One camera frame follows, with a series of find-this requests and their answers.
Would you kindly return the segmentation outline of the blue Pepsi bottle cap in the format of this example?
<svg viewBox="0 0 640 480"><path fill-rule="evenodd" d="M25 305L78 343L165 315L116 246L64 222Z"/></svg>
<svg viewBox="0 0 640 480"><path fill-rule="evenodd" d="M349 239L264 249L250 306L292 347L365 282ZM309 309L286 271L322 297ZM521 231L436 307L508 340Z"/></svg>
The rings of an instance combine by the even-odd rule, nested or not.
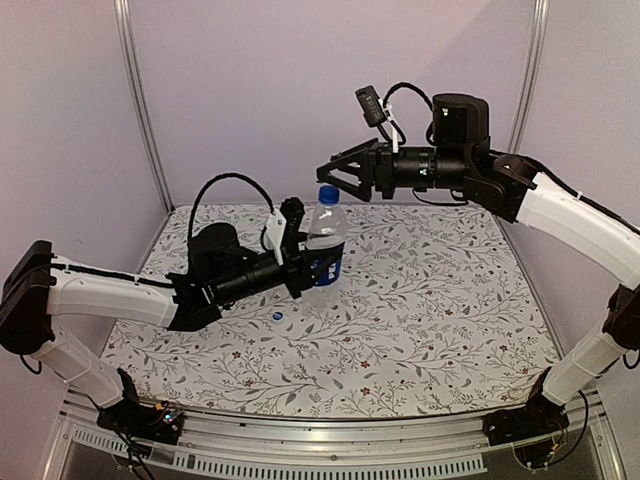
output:
<svg viewBox="0 0 640 480"><path fill-rule="evenodd" d="M318 191L318 202L326 206L337 205L340 201L340 190L332 185L322 185Z"/></svg>

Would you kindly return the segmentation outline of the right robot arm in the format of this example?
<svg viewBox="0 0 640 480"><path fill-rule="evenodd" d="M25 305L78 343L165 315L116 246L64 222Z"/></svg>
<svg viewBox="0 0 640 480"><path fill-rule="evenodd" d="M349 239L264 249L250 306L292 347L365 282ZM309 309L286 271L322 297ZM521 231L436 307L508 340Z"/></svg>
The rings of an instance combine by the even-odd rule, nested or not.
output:
<svg viewBox="0 0 640 480"><path fill-rule="evenodd" d="M376 139L334 155L317 179L368 202L396 189L458 191L510 223L541 231L618 280L608 316L536 382L517 427L537 436L556 410L627 352L639 347L639 230L571 189L539 161L490 147L489 106L480 98L441 93L428 100L425 147Z"/></svg>

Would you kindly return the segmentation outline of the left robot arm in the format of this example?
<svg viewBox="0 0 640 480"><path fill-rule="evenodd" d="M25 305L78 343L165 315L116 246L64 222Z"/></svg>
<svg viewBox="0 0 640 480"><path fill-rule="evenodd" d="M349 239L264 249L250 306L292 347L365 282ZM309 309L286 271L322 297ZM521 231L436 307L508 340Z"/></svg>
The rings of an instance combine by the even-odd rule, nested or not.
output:
<svg viewBox="0 0 640 480"><path fill-rule="evenodd" d="M341 250L304 250L302 239L296 227L267 234L271 247L258 253L240 245L232 225L214 223L189 239L186 273L163 281L76 264L54 255L50 242L37 241L3 286L1 345L49 366L99 407L110 408L126 433L141 433L149 415L136 402L130 380L54 324L54 317L119 318L195 332L239 300L280 285L298 298L314 287Z"/></svg>

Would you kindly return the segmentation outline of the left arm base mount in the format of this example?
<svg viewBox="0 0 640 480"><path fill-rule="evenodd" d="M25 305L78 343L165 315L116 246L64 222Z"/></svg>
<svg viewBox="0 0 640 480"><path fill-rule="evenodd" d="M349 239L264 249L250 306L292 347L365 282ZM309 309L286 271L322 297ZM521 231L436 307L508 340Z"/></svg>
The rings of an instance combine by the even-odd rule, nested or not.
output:
<svg viewBox="0 0 640 480"><path fill-rule="evenodd" d="M123 436L177 445L184 425L184 411L176 404L160 401L154 406L140 403L130 375L118 368L123 383L122 399L99 408L97 425Z"/></svg>

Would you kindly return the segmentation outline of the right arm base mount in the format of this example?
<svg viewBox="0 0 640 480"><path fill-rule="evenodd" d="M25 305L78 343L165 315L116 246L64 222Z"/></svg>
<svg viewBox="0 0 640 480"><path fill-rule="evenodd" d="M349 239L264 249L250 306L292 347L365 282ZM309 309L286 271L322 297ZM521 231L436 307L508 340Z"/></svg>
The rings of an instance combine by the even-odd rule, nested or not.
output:
<svg viewBox="0 0 640 480"><path fill-rule="evenodd" d="M559 432L569 427L563 406L543 396L535 386L523 406L499 409L482 417L482 432L491 446Z"/></svg>

